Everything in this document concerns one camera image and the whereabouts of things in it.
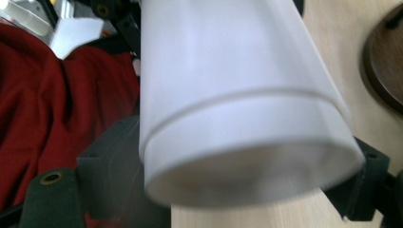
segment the dark wooden disc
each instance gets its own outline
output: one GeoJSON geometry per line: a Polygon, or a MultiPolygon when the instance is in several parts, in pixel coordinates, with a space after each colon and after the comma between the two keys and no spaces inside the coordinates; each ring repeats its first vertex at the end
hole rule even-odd
{"type": "Polygon", "coordinates": [[[386,23],[402,9],[403,4],[383,18],[363,52],[363,64],[372,87],[400,113],[403,113],[403,20],[396,28],[387,28],[386,23]]]}

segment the red clothing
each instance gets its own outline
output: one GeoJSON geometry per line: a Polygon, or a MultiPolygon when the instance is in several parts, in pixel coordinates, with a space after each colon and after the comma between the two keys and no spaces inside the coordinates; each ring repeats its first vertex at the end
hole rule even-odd
{"type": "Polygon", "coordinates": [[[80,47],[64,61],[27,32],[0,24],[0,211],[29,182],[75,168],[107,128],[132,114],[139,85],[129,54],[80,47]]]}

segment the tabletop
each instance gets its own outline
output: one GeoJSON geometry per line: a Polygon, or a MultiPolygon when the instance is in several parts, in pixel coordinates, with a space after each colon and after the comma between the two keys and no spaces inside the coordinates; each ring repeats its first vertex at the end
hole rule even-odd
{"type": "MultiPolygon", "coordinates": [[[[389,172],[403,169],[403,116],[388,107],[362,76],[361,53],[371,30],[400,0],[306,0],[304,23],[350,107],[356,137],[391,158],[389,172]]],[[[173,228],[341,227],[378,228],[342,219],[320,190],[275,204],[231,210],[172,209],[173,228]]]]}

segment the white cylinder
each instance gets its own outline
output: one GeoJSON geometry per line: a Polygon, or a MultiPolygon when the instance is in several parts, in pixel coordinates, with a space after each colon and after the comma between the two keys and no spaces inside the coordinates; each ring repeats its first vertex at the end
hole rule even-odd
{"type": "Polygon", "coordinates": [[[292,0],[144,0],[142,11],[140,154],[156,202],[265,203],[362,165],[292,0]]]}
{"type": "Polygon", "coordinates": [[[0,0],[0,10],[37,35],[45,36],[51,31],[50,25],[42,18],[9,0],[0,0]]]}

